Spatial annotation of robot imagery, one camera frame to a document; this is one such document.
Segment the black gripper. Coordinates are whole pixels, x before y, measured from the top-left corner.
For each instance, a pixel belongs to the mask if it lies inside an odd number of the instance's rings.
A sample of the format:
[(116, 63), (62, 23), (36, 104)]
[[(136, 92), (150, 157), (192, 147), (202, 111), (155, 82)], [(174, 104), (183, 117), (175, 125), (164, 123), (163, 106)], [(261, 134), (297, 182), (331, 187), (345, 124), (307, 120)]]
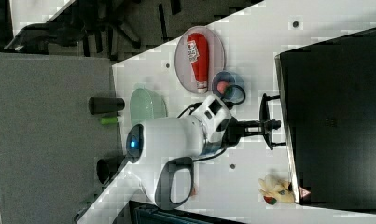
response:
[[(280, 120), (272, 119), (264, 122), (266, 131), (278, 130), (280, 127)], [(223, 148), (235, 147), (243, 137), (262, 134), (263, 125), (259, 121), (238, 121), (235, 117), (232, 117), (223, 135)]]

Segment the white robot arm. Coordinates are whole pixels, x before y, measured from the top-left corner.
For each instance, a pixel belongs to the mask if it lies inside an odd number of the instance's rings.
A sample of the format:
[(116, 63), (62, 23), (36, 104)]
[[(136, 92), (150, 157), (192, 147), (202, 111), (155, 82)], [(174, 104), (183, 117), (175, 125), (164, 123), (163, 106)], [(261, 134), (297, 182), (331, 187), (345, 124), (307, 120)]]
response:
[(229, 105), (216, 95), (209, 95), (192, 114), (183, 118), (144, 120), (127, 135), (129, 161), (124, 170), (138, 180), (147, 198), (163, 210), (173, 210), (188, 199), (174, 199), (175, 174), (187, 171), (194, 177), (194, 163), (211, 159), (219, 150), (236, 146), (240, 139), (252, 135), (264, 137), (270, 148), (272, 131), (281, 122), (271, 119), (265, 97), (258, 120), (237, 120)]

